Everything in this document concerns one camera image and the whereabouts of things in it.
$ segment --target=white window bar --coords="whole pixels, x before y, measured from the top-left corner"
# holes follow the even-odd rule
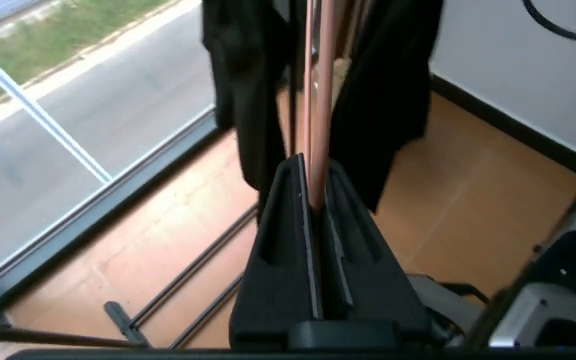
[[[73,139],[34,99],[26,96],[24,90],[0,67],[0,87],[8,95],[17,99],[24,109],[55,138],[72,156],[74,156],[99,181],[106,184],[112,176]]]

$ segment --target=black jacket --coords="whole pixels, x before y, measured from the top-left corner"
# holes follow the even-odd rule
[[[375,0],[333,110],[330,157],[372,211],[396,151],[423,135],[441,7],[441,0]],[[217,123],[236,128],[244,179],[259,190],[261,213],[285,158],[276,83],[301,41],[270,0],[204,0],[202,9]]]

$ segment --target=cable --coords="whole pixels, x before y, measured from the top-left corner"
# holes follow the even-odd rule
[[[552,21],[548,20],[545,16],[543,16],[539,10],[535,7],[532,3],[532,0],[523,0],[524,6],[526,7],[526,11],[528,14],[541,26],[543,26],[546,30],[553,32],[559,36],[565,37],[570,40],[576,41],[576,32],[566,30],[561,26],[553,23]]]

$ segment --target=tile floor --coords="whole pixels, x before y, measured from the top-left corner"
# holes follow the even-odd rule
[[[427,136],[397,156],[375,221],[407,271],[491,294],[512,281],[575,196],[575,174],[433,95]],[[134,315],[255,201],[230,133],[8,315],[21,327],[122,339],[103,304],[118,301]],[[154,345],[170,344],[244,269],[255,231],[248,224],[142,328]],[[232,304],[187,347],[227,347]],[[0,359],[27,347],[0,344]]]

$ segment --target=window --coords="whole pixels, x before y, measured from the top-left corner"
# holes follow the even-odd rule
[[[0,277],[216,130],[199,4],[40,3],[0,24]]]

